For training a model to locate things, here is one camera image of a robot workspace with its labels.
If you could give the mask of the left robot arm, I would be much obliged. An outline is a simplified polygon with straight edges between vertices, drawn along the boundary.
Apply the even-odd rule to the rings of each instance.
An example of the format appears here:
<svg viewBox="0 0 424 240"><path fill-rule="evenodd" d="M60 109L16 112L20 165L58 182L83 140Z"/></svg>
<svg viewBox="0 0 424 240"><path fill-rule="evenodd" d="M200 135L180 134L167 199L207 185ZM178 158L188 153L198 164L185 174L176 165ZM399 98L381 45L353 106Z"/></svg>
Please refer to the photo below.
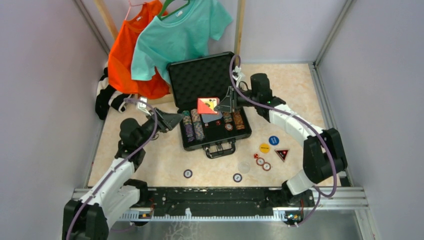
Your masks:
<svg viewBox="0 0 424 240"><path fill-rule="evenodd" d="M143 162L145 145L158 132L173 130L183 118L182 113L154 108L142 125L134 118L123 120L118 150L108 171L82 197L65 205L62 239L106 240L124 212L133 205L146 206L150 200L147 184L131 177Z"/></svg>

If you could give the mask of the red playing card box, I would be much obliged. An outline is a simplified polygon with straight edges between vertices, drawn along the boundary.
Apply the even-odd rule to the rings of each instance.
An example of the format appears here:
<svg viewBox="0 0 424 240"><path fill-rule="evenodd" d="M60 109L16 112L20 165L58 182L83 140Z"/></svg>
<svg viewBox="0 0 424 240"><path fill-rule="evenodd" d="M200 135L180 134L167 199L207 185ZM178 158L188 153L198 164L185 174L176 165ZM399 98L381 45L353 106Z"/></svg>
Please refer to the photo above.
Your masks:
<svg viewBox="0 0 424 240"><path fill-rule="evenodd" d="M218 114L214 108L219 104L218 97L200 97L197 99L197 111L201 114Z"/></svg>

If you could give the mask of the black poker set case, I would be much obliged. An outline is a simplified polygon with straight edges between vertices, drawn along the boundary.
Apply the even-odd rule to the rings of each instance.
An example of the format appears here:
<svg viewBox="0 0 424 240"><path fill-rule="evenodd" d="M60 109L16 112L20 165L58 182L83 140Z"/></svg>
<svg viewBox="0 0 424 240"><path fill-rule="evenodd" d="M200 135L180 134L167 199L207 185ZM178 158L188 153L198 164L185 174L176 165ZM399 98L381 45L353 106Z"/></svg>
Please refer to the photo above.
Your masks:
<svg viewBox="0 0 424 240"><path fill-rule="evenodd" d="M169 63L166 66L186 151L203 149L210 159L232 155L236 141L246 139L252 129L244 109L234 113L213 112L231 86L231 51Z"/></svg>

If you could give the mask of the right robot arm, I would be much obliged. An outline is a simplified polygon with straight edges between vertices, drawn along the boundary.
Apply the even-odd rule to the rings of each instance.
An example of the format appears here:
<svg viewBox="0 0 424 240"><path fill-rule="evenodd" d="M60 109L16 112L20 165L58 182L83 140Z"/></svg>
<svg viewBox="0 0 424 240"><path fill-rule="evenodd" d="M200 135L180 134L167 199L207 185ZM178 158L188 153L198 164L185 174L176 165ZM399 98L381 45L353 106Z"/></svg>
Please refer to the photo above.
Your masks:
<svg viewBox="0 0 424 240"><path fill-rule="evenodd" d="M282 184L281 199L295 206L301 193L348 167L341 135L335 128L323 129L294 112L284 100L273 95L265 73L250 77L251 88L241 91L237 86L239 73L230 73L231 86L215 107L216 111L233 113L242 107L253 107L267 122L283 129L303 148L302 169Z"/></svg>

